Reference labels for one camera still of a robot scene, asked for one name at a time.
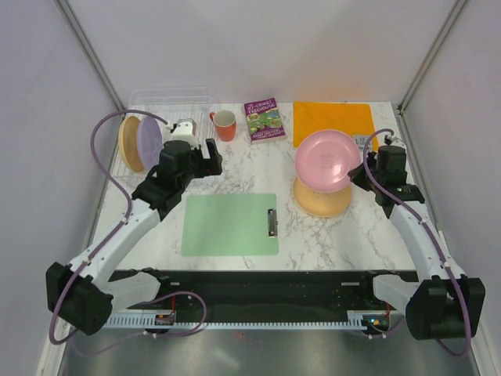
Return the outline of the pink plate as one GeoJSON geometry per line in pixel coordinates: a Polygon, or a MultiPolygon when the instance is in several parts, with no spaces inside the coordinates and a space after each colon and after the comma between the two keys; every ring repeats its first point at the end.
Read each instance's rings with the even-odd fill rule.
{"type": "Polygon", "coordinates": [[[334,129],[314,132],[297,148],[296,176],[309,189],[333,193],[350,184],[348,173],[360,165],[361,154],[349,135],[334,129]]]}

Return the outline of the yellow plate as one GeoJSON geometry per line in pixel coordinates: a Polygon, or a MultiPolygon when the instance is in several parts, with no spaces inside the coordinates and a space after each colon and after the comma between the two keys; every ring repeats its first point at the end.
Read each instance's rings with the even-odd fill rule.
{"type": "Polygon", "coordinates": [[[328,218],[341,214],[351,203],[351,187],[332,193],[320,193],[308,188],[299,178],[294,180],[293,195],[297,204],[308,214],[328,218]]]}

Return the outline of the purple plate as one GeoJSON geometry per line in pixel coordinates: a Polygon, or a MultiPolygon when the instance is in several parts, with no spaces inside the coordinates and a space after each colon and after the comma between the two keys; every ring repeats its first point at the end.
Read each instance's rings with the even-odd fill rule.
{"type": "Polygon", "coordinates": [[[136,145],[145,170],[150,170],[158,164],[163,148],[162,140],[160,127],[153,117],[145,117],[139,122],[136,145]]]}

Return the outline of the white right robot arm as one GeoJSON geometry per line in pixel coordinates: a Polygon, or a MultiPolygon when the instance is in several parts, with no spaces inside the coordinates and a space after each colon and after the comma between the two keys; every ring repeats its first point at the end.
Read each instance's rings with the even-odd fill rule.
{"type": "Polygon", "coordinates": [[[405,315],[417,340],[473,338],[485,286],[479,278],[469,278],[446,251],[429,223],[424,196],[406,181],[405,165],[404,148],[381,146],[348,173],[357,187],[374,193],[403,239],[418,276],[413,284],[396,274],[380,274],[359,288],[359,301],[371,309],[389,303],[405,315]]]}

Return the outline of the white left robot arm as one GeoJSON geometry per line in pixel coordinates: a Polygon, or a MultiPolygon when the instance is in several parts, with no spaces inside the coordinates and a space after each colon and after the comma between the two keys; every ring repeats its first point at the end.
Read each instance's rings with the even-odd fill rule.
{"type": "Polygon", "coordinates": [[[221,175],[222,156],[213,139],[206,141],[209,157],[201,148],[182,140],[164,144],[159,162],[128,196],[121,219],[108,234],[67,265],[53,263],[46,271],[48,308],[52,319],[65,320],[86,335],[98,332],[112,313],[147,300],[155,308],[171,301],[171,288],[148,273],[130,281],[111,282],[124,257],[182,199],[193,179],[221,175]]]}

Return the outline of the tan plate in rack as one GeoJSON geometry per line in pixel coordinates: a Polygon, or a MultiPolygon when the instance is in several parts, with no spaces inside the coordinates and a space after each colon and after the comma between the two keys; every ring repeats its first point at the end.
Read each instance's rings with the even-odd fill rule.
{"type": "Polygon", "coordinates": [[[144,170],[137,147],[137,132],[140,120],[136,116],[125,118],[118,133],[118,146],[122,161],[132,172],[144,170]]]}

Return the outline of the small white label card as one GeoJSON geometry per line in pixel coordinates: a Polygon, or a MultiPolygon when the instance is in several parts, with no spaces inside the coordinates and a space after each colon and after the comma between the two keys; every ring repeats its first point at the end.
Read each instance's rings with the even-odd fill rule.
{"type": "Polygon", "coordinates": [[[364,147],[367,143],[369,144],[367,150],[373,150],[373,141],[369,141],[369,135],[353,135],[352,138],[360,151],[364,150],[364,147]]]}

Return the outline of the orange mug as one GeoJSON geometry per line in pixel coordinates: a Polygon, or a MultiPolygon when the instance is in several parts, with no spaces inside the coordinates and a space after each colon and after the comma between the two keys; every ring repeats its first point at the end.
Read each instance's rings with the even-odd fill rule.
{"type": "Polygon", "coordinates": [[[220,110],[218,112],[210,112],[211,119],[218,137],[223,142],[230,142],[236,135],[236,117],[229,110],[220,110]]]}

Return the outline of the orange mat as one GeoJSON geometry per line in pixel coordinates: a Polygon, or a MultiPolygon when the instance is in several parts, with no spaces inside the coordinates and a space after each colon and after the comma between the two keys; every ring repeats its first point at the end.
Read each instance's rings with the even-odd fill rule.
{"type": "Polygon", "coordinates": [[[294,147],[314,132],[334,129],[353,135],[375,132],[369,104],[294,102],[294,147]]]}

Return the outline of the green clipboard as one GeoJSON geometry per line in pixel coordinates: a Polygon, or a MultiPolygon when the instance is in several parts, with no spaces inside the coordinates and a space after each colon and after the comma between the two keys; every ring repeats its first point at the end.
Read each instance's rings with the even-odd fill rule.
{"type": "Polygon", "coordinates": [[[188,197],[181,254],[185,257],[277,255],[277,219],[273,193],[188,197]]]}

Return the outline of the purple paperback book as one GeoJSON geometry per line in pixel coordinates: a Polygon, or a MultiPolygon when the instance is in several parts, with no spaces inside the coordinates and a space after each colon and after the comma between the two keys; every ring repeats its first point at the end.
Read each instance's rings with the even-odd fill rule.
{"type": "Polygon", "coordinates": [[[287,135],[275,98],[243,105],[251,144],[284,140],[287,135]]]}

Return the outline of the right aluminium frame post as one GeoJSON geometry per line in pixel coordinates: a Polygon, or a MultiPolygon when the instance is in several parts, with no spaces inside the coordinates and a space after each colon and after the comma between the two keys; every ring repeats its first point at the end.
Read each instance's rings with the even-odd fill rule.
{"type": "Polygon", "coordinates": [[[399,116],[403,116],[406,109],[409,107],[413,97],[416,95],[422,81],[425,79],[428,71],[431,69],[434,61],[438,57],[443,45],[446,43],[453,28],[456,26],[465,8],[469,5],[469,0],[456,0],[452,8],[449,10],[444,22],[442,23],[438,33],[434,37],[431,46],[427,50],[424,59],[420,63],[417,72],[414,74],[409,87],[406,89],[404,96],[395,105],[395,109],[399,116]]]}

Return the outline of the aluminium frame post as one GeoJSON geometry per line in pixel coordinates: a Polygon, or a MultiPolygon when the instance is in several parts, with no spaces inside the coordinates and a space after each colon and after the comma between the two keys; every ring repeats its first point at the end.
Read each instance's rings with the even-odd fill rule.
{"type": "Polygon", "coordinates": [[[118,110],[122,110],[124,106],[119,98],[119,95],[117,94],[117,91],[115,90],[108,74],[106,73],[95,49],[92,46],[90,39],[88,38],[88,35],[82,27],[77,14],[71,6],[70,2],[67,0],[55,0],[55,3],[66,22],[68,22],[74,37],[76,38],[83,53],[85,54],[85,57],[91,64],[92,69],[95,71],[109,99],[118,110]]]}
{"type": "Polygon", "coordinates": [[[409,107],[413,97],[416,95],[422,81],[425,79],[428,71],[431,69],[434,61],[438,57],[443,45],[446,43],[453,28],[456,26],[465,8],[469,5],[469,0],[456,0],[452,8],[449,10],[444,22],[442,23],[438,33],[434,37],[431,46],[427,50],[424,59],[420,63],[417,72],[414,74],[409,87],[406,89],[404,96],[395,105],[395,109],[399,116],[403,116],[406,109],[409,107]]]}

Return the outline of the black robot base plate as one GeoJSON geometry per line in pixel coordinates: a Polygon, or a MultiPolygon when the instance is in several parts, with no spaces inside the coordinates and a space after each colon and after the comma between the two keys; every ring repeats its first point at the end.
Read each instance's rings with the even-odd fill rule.
{"type": "Polygon", "coordinates": [[[136,309],[170,309],[182,320],[210,322],[341,321],[348,311],[386,311],[366,271],[174,271],[147,269],[160,281],[136,309]]]}

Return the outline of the left aluminium frame post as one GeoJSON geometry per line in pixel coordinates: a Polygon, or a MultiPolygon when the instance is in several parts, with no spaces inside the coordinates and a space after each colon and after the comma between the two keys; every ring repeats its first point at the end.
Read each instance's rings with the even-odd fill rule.
{"type": "Polygon", "coordinates": [[[115,90],[108,74],[106,73],[95,49],[92,46],[90,39],[88,38],[88,35],[82,27],[77,14],[71,6],[70,2],[67,0],[55,0],[55,3],[66,22],[68,22],[74,37],[76,38],[83,53],[85,54],[85,57],[91,64],[92,69],[95,71],[109,99],[118,110],[122,110],[124,106],[119,98],[119,95],[117,94],[117,91],[115,90]]]}

